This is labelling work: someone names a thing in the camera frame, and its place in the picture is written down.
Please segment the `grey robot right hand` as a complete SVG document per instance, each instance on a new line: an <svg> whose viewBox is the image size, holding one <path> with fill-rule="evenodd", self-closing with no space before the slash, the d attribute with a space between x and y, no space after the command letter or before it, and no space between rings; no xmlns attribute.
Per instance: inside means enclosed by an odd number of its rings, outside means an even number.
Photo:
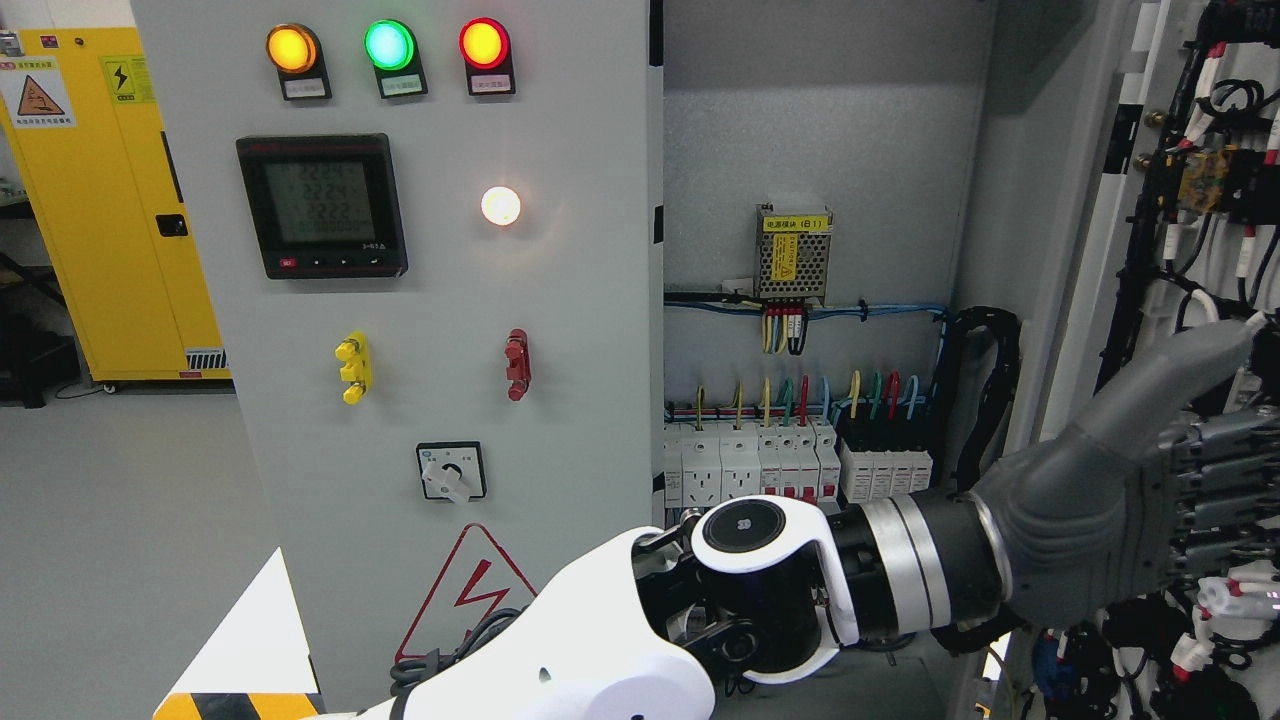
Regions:
<svg viewBox="0 0 1280 720"><path fill-rule="evenodd" d="M1014 615L1070 626L1262 547L1277 516L1277 411L1198 416L1190 404L1251 360L1265 324L1256 314L1157 341L1057 436L982 477L973 492L993 515Z"/></svg>

